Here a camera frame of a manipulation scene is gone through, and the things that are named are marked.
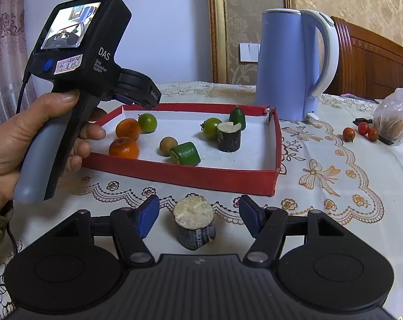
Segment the person's left hand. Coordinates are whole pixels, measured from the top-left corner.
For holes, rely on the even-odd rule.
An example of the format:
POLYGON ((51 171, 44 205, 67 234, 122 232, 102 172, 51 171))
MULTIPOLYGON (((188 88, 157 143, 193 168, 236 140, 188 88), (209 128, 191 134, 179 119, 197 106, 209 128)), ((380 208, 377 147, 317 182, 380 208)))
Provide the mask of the person's left hand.
MULTIPOLYGON (((78 99, 77 90, 67 93, 46 93, 27 110, 0 125, 0 211, 12 200, 19 179, 19 164, 33 137, 47 120, 68 113, 78 99)), ((92 112, 74 143, 66 162, 66 172, 76 172, 82 167, 82 161, 91 153, 90 140, 105 138, 105 130, 95 122, 106 115, 107 113, 101 108, 95 108, 92 112)))

